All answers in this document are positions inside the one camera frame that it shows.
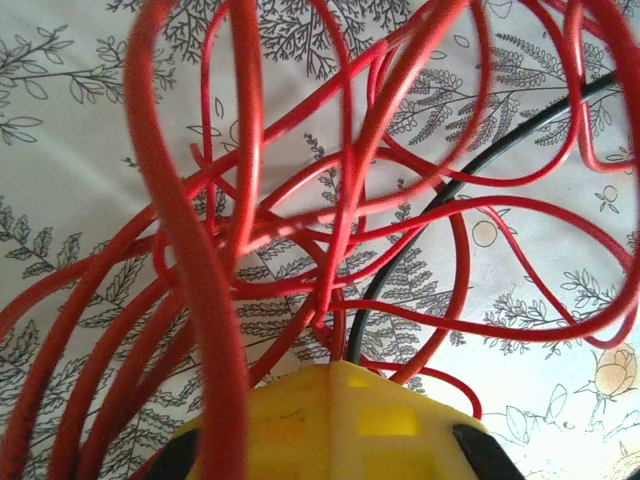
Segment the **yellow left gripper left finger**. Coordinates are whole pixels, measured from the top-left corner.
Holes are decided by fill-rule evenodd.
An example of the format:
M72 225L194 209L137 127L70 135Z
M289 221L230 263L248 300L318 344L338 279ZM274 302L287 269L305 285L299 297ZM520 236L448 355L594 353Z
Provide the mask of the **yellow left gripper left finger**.
M327 364L252 390L248 406L248 479L330 477Z

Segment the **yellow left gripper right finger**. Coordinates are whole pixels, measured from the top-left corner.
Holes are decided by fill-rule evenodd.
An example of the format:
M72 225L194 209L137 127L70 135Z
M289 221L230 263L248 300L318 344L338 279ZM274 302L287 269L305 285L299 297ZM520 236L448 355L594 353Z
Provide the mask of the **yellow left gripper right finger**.
M344 361L329 364L332 479L474 479L455 425L475 418Z

